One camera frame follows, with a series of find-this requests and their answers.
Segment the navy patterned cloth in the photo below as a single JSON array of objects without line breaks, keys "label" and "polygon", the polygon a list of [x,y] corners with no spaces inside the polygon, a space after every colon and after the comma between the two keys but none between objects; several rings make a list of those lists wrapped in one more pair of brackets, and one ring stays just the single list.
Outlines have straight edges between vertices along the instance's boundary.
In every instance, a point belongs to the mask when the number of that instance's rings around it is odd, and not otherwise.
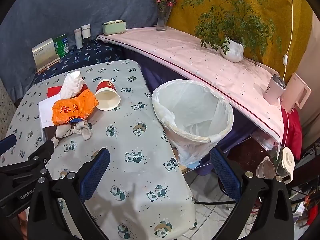
[{"label": "navy patterned cloth", "polygon": [[74,47],[59,63],[54,64],[40,74],[35,74],[31,84],[37,84],[50,77],[71,72],[78,68],[123,59],[125,59],[124,52],[120,46],[104,43],[101,40],[93,40],[89,45],[83,46],[81,49]]}]

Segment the red paper cup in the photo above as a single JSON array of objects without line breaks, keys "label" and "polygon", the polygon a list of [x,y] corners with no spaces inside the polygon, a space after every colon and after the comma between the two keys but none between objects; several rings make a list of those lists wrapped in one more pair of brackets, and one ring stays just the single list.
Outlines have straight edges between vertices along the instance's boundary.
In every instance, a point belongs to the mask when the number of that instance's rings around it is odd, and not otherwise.
[{"label": "red paper cup", "polygon": [[97,109],[101,111],[113,110],[120,104],[120,95],[109,79],[102,79],[98,83],[95,98],[98,101]]}]

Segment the white paper sheet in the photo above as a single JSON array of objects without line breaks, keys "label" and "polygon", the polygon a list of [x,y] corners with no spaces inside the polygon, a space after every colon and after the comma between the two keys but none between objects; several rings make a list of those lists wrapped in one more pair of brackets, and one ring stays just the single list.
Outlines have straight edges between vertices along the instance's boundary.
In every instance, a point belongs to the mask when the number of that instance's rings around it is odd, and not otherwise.
[{"label": "white paper sheet", "polygon": [[52,121],[54,103],[60,100],[60,94],[56,94],[39,102],[39,116],[41,128],[54,126]]}]

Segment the green potted plant white pot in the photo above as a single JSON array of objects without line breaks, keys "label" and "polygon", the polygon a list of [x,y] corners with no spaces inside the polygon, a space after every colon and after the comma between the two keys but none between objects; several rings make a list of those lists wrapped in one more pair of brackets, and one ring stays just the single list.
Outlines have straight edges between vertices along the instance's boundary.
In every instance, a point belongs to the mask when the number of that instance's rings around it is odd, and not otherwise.
[{"label": "green potted plant white pot", "polygon": [[270,44],[281,52],[282,40],[274,21],[257,11],[265,9],[268,0],[184,0],[181,7],[195,9],[206,3],[210,7],[200,14],[194,30],[201,46],[221,49],[226,55],[233,41],[248,49],[254,61],[265,55]]}]

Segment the pink table cloth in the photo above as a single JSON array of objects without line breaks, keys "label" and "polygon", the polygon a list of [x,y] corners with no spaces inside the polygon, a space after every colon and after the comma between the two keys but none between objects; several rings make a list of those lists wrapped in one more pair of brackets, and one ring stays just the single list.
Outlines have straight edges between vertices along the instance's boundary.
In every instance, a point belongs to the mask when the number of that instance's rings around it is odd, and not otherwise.
[{"label": "pink table cloth", "polygon": [[280,102],[269,104],[263,98],[272,75],[246,58],[238,63],[220,52],[200,45],[200,39],[168,27],[128,29],[122,34],[99,35],[98,39],[140,53],[218,91],[243,115],[253,121],[278,144],[282,143],[284,123]]}]

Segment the panda print table cloth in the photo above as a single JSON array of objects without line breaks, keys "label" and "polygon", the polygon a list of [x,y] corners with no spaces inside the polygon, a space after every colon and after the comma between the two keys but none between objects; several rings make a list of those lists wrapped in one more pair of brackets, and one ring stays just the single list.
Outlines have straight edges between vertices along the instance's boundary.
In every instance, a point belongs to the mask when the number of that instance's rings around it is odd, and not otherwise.
[{"label": "panda print table cloth", "polygon": [[151,96],[135,61],[100,63],[80,69],[87,87],[111,80],[120,95],[115,110],[96,109],[88,118],[91,137],[60,140],[47,168],[53,179],[77,171],[101,148],[110,164],[85,202],[109,239],[182,239],[196,226],[193,195],[153,111]]}]

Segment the orange plastic snack bag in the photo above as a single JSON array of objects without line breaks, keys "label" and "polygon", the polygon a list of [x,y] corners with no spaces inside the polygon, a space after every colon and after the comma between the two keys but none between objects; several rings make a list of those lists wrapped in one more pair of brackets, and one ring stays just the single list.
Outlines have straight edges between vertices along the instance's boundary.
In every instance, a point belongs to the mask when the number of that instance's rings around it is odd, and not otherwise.
[{"label": "orange plastic snack bag", "polygon": [[86,89],[71,99],[60,99],[52,107],[52,122],[55,126],[86,120],[99,105],[95,95]]}]

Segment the glass vase pink flowers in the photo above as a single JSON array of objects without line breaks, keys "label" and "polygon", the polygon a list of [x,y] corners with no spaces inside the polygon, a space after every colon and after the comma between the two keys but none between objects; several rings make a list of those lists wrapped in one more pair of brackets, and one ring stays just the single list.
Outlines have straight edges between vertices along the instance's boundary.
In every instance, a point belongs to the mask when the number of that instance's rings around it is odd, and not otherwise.
[{"label": "glass vase pink flowers", "polygon": [[157,31],[166,31],[166,23],[169,19],[172,7],[177,0],[153,0],[157,7]]}]

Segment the white trash bin with liner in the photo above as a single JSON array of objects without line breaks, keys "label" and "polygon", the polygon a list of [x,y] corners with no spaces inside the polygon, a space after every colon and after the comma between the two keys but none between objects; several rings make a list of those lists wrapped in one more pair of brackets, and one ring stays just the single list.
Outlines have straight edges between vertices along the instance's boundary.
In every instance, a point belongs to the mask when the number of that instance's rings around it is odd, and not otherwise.
[{"label": "white trash bin with liner", "polygon": [[153,110],[183,166],[200,161],[232,130],[231,104],[193,80],[172,80],[152,93]]}]

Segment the blue fabric backdrop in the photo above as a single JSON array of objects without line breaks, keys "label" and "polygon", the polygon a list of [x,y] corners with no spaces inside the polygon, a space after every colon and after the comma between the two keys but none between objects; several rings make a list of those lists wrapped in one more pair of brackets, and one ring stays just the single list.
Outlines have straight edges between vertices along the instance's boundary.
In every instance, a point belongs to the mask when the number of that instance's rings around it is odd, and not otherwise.
[{"label": "blue fabric backdrop", "polygon": [[89,24],[95,37],[112,20],[149,27],[156,7],[152,0],[16,0],[1,23],[1,81],[11,100],[22,98],[35,76],[33,47],[63,34],[75,45],[75,29]]}]

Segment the pink thermos cup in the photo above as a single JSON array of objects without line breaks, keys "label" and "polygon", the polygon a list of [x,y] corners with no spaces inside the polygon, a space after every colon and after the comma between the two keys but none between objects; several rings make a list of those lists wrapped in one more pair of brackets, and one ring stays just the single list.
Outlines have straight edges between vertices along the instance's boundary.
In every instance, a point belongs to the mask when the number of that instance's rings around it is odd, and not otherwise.
[{"label": "pink thermos cup", "polygon": [[263,93],[263,98],[271,105],[274,105],[286,89],[285,81],[274,74]]}]

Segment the pink electric kettle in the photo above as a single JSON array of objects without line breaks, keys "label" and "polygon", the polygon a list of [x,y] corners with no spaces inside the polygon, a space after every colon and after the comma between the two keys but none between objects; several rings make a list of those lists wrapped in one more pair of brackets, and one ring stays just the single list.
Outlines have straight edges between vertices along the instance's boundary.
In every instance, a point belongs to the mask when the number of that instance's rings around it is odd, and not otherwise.
[{"label": "pink electric kettle", "polygon": [[302,109],[310,94],[310,87],[296,73],[293,73],[280,97],[281,107],[287,113],[291,113],[295,108]]}]

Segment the red wrapper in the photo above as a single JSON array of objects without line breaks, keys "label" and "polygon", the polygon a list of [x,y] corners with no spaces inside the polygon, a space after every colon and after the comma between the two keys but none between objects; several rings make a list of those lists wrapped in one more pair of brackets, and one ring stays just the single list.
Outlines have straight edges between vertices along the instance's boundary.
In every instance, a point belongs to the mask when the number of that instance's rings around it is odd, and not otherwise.
[{"label": "red wrapper", "polygon": [[[49,97],[55,96],[56,94],[59,94],[61,88],[62,88],[62,86],[49,87],[47,89],[47,97],[49,98]],[[83,92],[87,88],[88,88],[87,85],[84,84],[82,89],[80,90],[80,92],[78,92],[77,94],[80,94],[81,92]]]}]

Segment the white small appliance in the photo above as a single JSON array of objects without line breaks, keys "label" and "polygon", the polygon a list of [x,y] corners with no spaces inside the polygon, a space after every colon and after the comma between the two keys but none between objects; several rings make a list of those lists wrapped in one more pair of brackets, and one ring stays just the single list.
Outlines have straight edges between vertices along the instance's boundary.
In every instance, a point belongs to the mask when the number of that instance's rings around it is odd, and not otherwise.
[{"label": "white small appliance", "polygon": [[256,176],[263,179],[273,179],[281,176],[285,184],[293,181],[293,171],[295,169],[295,159],[292,151],[288,147],[276,151],[270,151],[263,161],[257,166]]}]

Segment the white jar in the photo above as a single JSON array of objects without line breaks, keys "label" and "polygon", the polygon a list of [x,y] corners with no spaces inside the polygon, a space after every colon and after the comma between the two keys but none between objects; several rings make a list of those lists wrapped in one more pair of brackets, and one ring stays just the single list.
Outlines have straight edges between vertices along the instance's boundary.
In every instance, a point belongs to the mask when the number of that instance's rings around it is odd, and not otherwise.
[{"label": "white jar", "polygon": [[86,24],[81,26],[82,38],[87,39],[91,36],[91,25]]}]

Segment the white tissue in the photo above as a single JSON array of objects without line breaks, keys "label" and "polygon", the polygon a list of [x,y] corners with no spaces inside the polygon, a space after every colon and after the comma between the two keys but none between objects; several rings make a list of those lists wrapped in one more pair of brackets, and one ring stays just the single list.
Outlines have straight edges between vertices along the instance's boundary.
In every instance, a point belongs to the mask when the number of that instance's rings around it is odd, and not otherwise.
[{"label": "white tissue", "polygon": [[80,71],[68,73],[61,90],[59,92],[60,99],[71,99],[75,97],[85,84]]}]

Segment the red cloth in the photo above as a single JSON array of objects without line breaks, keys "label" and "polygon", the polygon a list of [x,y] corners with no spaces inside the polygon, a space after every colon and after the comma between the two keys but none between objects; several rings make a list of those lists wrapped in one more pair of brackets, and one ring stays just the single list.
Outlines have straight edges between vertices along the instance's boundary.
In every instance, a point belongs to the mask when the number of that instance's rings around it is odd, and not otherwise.
[{"label": "red cloth", "polygon": [[298,112],[293,110],[291,113],[287,113],[287,111],[281,107],[281,113],[284,124],[282,145],[291,150],[296,160],[300,160],[303,135]]}]

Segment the mint green tissue box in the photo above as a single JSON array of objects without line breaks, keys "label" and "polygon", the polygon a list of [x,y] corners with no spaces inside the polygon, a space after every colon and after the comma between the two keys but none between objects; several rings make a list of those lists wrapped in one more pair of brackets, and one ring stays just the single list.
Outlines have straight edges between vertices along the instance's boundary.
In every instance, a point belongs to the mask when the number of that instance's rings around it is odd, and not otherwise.
[{"label": "mint green tissue box", "polygon": [[103,29],[104,35],[124,33],[126,31],[126,21],[124,20],[108,21],[102,24],[102,29]]}]

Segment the green tin can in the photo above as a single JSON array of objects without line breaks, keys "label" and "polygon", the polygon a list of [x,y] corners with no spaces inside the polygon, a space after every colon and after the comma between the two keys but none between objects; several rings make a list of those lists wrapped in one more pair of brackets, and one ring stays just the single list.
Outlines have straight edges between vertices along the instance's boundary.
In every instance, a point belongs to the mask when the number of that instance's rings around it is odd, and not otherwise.
[{"label": "green tin can", "polygon": [[64,57],[69,53],[67,35],[63,34],[53,39],[55,52],[59,57]]}]

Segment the white tube bottle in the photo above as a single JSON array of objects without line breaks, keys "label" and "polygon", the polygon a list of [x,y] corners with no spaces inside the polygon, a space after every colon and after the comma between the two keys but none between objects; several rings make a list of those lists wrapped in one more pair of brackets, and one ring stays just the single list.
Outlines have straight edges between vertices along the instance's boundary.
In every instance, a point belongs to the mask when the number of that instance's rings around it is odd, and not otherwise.
[{"label": "white tube bottle", "polygon": [[83,45],[82,45],[82,35],[81,35],[80,28],[74,30],[74,36],[75,36],[76,48],[81,49]]}]

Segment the yellow fabric backdrop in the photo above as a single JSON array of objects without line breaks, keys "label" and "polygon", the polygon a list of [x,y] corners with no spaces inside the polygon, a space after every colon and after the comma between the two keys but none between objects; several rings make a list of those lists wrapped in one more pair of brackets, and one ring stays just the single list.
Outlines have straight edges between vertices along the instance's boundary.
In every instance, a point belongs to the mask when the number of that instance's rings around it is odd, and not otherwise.
[{"label": "yellow fabric backdrop", "polygon": [[222,53],[223,42],[238,42],[245,57],[288,81],[308,45],[312,15],[306,0],[177,0],[168,25]]}]

